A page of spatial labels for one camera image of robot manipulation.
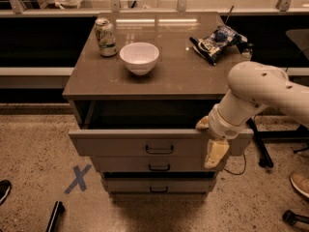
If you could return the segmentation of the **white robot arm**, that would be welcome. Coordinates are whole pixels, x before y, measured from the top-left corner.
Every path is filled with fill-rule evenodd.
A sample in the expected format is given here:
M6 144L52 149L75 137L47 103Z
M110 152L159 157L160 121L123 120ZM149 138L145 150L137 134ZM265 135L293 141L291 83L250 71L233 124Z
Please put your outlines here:
M215 168L229 150L229 141L246 122L268 107L309 127L309 87L289 80L280 68L253 61L236 64L228 74L229 90L197 124L210 134L204 167Z

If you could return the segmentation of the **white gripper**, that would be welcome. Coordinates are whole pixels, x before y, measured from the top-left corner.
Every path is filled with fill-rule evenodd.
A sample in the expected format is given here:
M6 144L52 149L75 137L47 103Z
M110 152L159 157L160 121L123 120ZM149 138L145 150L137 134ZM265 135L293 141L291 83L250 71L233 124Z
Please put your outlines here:
M209 116L204 116L199 120L195 129L198 131L209 129L213 137L229 140L235 139L245 129L245 125L235 126L224 120L219 114L218 105L216 104L209 113ZM208 141L204 163L204 167L207 169L215 168L230 148L227 140L219 139L210 139Z

